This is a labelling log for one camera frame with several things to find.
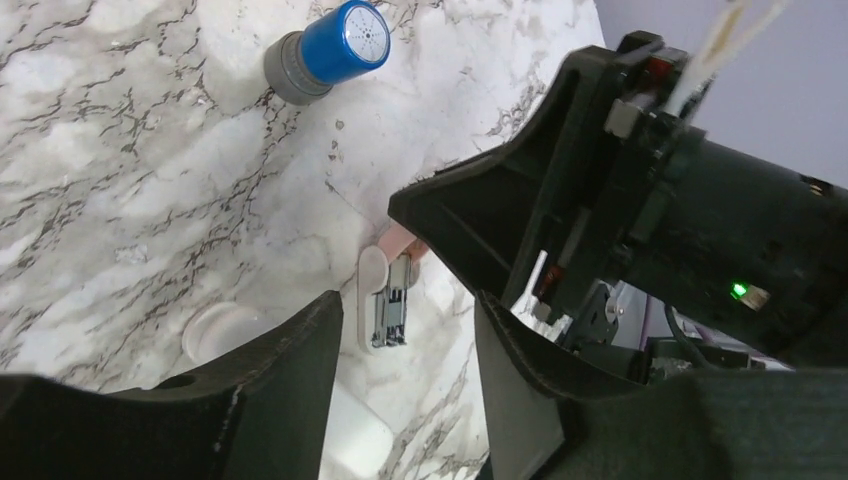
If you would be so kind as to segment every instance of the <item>blue cylinder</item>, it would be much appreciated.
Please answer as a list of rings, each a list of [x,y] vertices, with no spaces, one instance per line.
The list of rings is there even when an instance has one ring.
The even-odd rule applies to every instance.
[[[386,21],[361,0],[350,0],[306,27],[300,42],[306,70],[328,85],[386,63],[390,45]]]

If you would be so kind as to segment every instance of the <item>green light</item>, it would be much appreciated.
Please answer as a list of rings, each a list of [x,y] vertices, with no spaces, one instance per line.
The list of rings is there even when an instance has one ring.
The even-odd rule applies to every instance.
[[[735,298],[736,300],[739,300],[739,299],[740,299],[740,298],[742,298],[742,297],[743,297],[746,293],[748,293],[748,285],[745,285],[744,283],[734,283],[734,284],[733,284],[733,289],[732,289],[732,291],[730,292],[730,295],[731,295],[733,298]]]

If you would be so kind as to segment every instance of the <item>white bottle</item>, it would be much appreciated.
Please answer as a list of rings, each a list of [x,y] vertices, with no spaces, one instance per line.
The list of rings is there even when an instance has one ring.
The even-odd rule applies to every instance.
[[[189,321],[183,351],[202,365],[277,326],[257,310],[233,302],[212,305]],[[370,478],[392,451],[394,435],[366,404],[335,382],[324,436],[324,454],[358,478]]]

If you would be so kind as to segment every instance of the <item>gray base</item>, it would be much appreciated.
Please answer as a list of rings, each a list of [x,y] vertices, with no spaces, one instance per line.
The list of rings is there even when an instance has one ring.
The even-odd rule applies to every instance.
[[[265,80],[277,96],[293,105],[308,105],[325,97],[333,88],[306,70],[300,53],[302,34],[301,31],[288,33],[265,51]]]

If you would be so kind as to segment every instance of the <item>white marble surface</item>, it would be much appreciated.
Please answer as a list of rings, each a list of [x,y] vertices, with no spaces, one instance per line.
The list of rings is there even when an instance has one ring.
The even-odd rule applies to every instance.
[[[0,1],[0,368],[104,392],[189,367],[220,300],[287,318],[347,293],[389,195],[509,138],[591,1],[378,1],[380,70],[305,109],[264,49],[338,0]],[[382,478],[466,478],[486,451],[471,298],[429,258],[410,345],[339,380],[398,435]],[[347,478],[325,465],[325,478]]]

